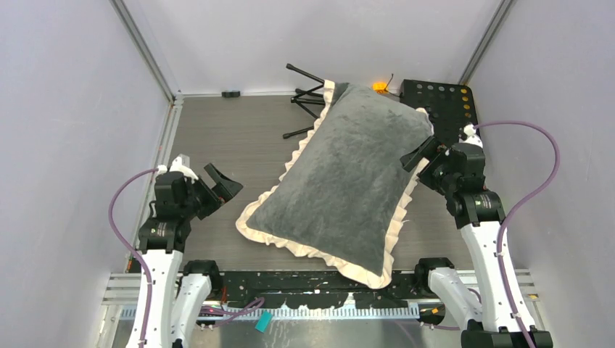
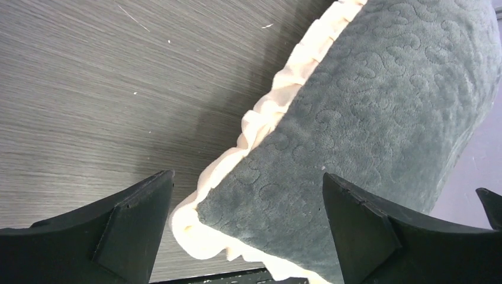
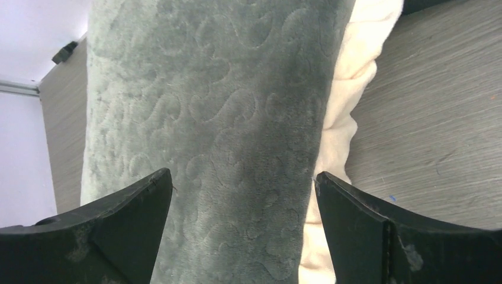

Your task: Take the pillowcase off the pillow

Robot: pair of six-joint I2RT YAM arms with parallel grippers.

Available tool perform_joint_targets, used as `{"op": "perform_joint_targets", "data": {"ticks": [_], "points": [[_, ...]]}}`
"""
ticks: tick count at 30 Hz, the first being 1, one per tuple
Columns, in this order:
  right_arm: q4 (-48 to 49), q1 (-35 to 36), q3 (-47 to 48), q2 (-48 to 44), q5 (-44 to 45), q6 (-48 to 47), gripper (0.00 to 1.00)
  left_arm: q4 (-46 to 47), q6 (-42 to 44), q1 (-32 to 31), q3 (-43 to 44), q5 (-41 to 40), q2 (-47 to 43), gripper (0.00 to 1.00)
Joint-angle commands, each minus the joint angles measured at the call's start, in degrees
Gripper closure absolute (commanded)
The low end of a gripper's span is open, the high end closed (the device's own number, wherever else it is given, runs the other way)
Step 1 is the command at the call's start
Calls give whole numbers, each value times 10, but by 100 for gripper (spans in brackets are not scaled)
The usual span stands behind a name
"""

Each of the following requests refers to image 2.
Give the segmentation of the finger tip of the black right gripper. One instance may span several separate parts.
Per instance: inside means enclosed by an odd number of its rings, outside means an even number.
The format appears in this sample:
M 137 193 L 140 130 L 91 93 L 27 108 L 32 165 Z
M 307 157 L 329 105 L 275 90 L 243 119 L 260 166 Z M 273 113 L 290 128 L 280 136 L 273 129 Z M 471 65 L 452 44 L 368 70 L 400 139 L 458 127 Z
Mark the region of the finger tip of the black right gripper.
M 486 188 L 475 190 L 492 229 L 501 231 L 501 195 Z

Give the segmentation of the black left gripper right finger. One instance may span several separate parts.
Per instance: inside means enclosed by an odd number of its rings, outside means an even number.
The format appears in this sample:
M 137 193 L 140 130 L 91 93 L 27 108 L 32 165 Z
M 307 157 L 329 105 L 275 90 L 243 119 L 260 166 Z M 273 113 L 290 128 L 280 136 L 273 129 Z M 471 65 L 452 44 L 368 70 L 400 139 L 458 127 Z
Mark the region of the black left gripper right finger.
M 329 173 L 323 199 L 345 283 L 501 282 L 501 231 L 424 215 Z

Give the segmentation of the grey cream ruffled pillowcase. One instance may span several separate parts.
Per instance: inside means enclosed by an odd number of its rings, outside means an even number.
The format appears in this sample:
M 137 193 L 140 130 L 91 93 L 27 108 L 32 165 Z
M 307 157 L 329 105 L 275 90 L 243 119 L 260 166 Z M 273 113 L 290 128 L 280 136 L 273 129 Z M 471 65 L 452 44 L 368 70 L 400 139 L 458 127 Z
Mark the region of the grey cream ruffled pillowcase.
M 342 283 L 323 175 L 428 214 L 500 77 L 490 1 L 335 1 L 175 208 L 173 236 L 196 259 Z

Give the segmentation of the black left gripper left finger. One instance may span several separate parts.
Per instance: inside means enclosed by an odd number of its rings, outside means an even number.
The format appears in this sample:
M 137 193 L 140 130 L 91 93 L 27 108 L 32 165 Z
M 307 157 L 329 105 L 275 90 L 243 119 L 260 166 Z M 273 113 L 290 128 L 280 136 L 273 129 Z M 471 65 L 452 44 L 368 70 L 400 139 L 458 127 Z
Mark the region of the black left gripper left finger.
M 168 218 L 174 172 L 1 230 L 2 283 L 148 283 Z

